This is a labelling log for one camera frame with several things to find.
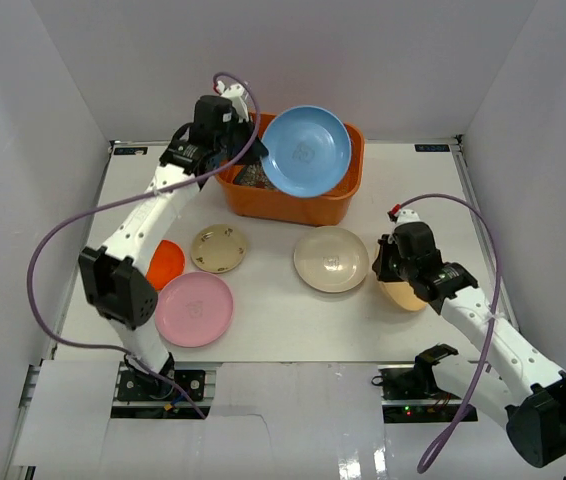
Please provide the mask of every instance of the bowl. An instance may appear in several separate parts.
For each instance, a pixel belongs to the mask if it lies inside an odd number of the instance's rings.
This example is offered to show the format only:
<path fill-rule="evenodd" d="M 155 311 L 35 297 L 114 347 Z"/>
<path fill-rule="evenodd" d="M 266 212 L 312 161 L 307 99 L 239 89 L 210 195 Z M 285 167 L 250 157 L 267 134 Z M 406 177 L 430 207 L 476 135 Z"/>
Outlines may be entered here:
<path fill-rule="evenodd" d="M 395 305 L 408 312 L 418 312 L 427 307 L 427 303 L 414 294 L 414 289 L 407 282 L 379 282 L 381 290 Z"/>
<path fill-rule="evenodd" d="M 365 245 L 354 233 L 340 227 L 318 227 L 297 243 L 294 267 L 311 287 L 340 293 L 365 280 L 370 259 Z"/>

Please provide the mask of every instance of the pink plate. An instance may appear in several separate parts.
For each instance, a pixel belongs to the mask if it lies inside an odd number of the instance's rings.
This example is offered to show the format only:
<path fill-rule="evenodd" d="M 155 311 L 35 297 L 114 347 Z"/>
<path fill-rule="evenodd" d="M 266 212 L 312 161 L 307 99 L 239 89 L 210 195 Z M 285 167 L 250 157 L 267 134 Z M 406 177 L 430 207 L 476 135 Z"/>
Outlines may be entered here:
<path fill-rule="evenodd" d="M 230 287 L 216 275 L 186 273 L 168 283 L 156 307 L 156 328 L 179 347 L 201 347 L 219 338 L 232 323 Z"/>

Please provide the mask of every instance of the blue plate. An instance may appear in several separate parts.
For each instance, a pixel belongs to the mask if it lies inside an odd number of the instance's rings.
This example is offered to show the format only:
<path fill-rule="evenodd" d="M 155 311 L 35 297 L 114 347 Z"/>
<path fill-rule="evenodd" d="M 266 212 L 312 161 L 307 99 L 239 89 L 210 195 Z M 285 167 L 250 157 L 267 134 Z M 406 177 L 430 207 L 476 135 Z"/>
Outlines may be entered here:
<path fill-rule="evenodd" d="M 263 171 L 276 188 L 294 197 L 318 197 L 338 185 L 352 155 L 350 136 L 331 112 L 312 106 L 287 110 L 262 138 L 270 154 Z"/>

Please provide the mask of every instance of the orange plate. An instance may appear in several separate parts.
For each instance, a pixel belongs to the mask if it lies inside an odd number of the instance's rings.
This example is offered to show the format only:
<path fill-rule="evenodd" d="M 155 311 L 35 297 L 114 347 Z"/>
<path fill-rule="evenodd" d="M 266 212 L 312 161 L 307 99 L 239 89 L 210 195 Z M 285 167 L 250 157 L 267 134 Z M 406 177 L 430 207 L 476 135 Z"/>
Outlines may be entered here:
<path fill-rule="evenodd" d="M 183 273 L 185 255 L 176 243 L 161 240 L 154 252 L 146 278 L 156 290 L 162 290 L 171 280 Z"/>

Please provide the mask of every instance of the logo on plate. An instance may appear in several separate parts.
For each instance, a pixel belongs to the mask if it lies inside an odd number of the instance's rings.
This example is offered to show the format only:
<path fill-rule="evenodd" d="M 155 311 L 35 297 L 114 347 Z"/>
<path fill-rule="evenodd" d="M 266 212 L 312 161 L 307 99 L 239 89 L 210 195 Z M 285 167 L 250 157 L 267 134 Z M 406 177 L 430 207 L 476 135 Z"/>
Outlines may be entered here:
<path fill-rule="evenodd" d="M 314 160 L 314 149 L 307 143 L 301 142 L 296 146 L 292 158 L 303 163 L 310 163 Z"/>
<path fill-rule="evenodd" d="M 190 302 L 185 305 L 187 308 L 187 313 L 190 315 L 190 318 L 201 318 L 203 315 L 203 302 L 200 300 L 198 302 Z"/>
<path fill-rule="evenodd" d="M 323 265 L 325 265 L 325 268 L 327 268 L 328 270 L 338 270 L 341 266 L 341 263 L 339 262 L 338 256 L 323 257 Z"/>

